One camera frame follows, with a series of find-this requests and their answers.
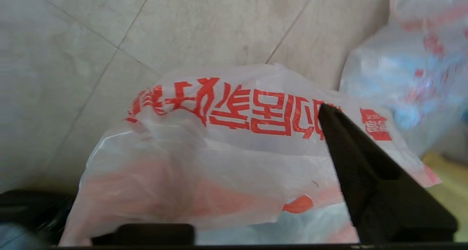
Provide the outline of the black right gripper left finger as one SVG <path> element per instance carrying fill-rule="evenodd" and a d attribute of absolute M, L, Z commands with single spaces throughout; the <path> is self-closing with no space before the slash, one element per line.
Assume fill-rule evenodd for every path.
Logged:
<path fill-rule="evenodd" d="M 190 224 L 125 224 L 93 238 L 94 245 L 194 245 Z"/>

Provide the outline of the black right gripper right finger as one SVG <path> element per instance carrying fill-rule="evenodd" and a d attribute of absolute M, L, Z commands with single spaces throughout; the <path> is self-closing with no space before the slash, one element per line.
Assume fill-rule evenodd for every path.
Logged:
<path fill-rule="evenodd" d="M 361 243 L 454 241 L 455 217 L 343 112 L 318 118 Z"/>

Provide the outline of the white red-printed bin liner bag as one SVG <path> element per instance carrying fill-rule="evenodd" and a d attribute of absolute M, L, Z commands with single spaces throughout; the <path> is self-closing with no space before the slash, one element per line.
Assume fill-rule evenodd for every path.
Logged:
<path fill-rule="evenodd" d="M 188 223 L 200 245 L 356 243 L 318 119 L 342 110 L 423 187 L 440 179 L 381 107 L 282 65 L 174 71 L 86 163 L 60 246 L 129 223 Z"/>

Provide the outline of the white red plastic bag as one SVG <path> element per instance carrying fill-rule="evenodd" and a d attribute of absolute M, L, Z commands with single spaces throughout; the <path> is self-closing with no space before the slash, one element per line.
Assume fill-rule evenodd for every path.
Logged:
<path fill-rule="evenodd" d="M 339 90 L 390 109 L 420 156 L 468 109 L 468 0 L 389 0 L 389 9 L 349 53 Z"/>

